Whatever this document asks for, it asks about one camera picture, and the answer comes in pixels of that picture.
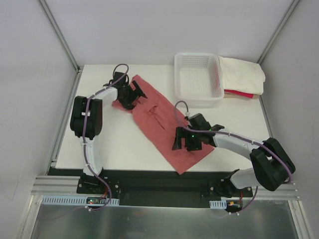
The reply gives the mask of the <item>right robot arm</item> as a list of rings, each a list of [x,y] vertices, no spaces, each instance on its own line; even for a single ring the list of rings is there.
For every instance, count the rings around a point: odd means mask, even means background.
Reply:
[[[273,192],[291,180],[296,167],[275,138],[263,141],[245,138],[231,133],[222,125],[211,126],[202,114],[186,120],[189,122],[187,126],[175,130],[173,150],[185,147],[187,151],[199,151],[206,144],[232,151],[252,163],[251,168],[236,169],[217,182],[213,186],[217,195],[231,198],[250,186],[262,186]]]

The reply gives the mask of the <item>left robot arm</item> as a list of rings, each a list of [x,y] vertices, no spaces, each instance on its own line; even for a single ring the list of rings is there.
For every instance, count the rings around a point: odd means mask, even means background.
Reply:
[[[103,166],[97,152],[97,137],[103,127],[103,107],[118,102],[124,109],[132,110],[140,97],[147,98],[138,83],[133,82],[131,87],[128,75],[116,71],[101,90],[90,97],[76,96],[74,99],[70,128],[82,145],[83,173],[92,177],[88,188],[95,194],[102,193],[106,184],[99,177]]]

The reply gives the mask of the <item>salmon pink t shirt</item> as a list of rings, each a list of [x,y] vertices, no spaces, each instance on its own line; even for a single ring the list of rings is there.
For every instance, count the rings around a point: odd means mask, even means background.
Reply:
[[[184,141],[182,149],[172,150],[175,129],[179,127],[174,105],[139,75],[135,75],[132,82],[139,85],[147,98],[137,99],[132,110],[126,110],[118,100],[112,103],[112,107],[133,115],[142,133],[178,174],[186,172],[214,150],[213,146],[203,144],[201,150],[187,151]]]

